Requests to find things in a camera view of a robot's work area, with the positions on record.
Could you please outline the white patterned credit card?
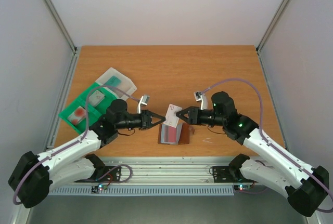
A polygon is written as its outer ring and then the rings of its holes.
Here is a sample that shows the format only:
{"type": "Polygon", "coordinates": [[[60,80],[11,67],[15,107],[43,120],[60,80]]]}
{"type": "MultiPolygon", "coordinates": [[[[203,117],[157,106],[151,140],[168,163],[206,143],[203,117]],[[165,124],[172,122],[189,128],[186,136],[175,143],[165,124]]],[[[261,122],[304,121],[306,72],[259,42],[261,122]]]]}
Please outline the white patterned credit card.
{"type": "Polygon", "coordinates": [[[176,113],[181,111],[183,108],[176,106],[174,104],[169,104],[166,115],[165,121],[163,122],[164,125],[176,128],[178,125],[179,118],[176,116],[176,113]]]}

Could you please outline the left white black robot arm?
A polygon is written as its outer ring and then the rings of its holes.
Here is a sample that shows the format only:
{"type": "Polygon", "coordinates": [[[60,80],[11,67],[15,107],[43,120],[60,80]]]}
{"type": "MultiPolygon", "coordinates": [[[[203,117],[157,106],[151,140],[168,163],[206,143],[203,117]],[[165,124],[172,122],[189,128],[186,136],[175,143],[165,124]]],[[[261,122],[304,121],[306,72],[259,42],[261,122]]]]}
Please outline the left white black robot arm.
{"type": "Polygon", "coordinates": [[[102,180],[105,169],[91,152],[114,141],[120,129],[147,130],[164,121],[164,116],[149,110],[129,113],[126,101],[114,100],[106,113],[78,137],[54,149],[39,154],[28,151],[21,156],[8,179],[14,191],[13,203],[31,208],[50,191],[71,182],[89,178],[102,180]]]}

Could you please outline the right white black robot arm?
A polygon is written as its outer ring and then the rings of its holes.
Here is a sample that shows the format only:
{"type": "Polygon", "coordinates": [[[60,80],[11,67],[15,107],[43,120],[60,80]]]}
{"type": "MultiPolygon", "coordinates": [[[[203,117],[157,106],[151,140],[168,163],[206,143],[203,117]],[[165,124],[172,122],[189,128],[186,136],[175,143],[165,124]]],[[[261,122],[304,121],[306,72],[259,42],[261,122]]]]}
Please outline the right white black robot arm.
{"type": "Polygon", "coordinates": [[[258,182],[285,197],[305,217],[318,210],[329,191],[329,172],[322,166],[300,160],[270,138],[251,118],[237,112],[233,99],[224,91],[211,97],[213,108],[188,107],[176,116],[189,125],[221,126],[228,138],[254,151],[270,167],[240,154],[229,164],[234,180],[258,182]]]}

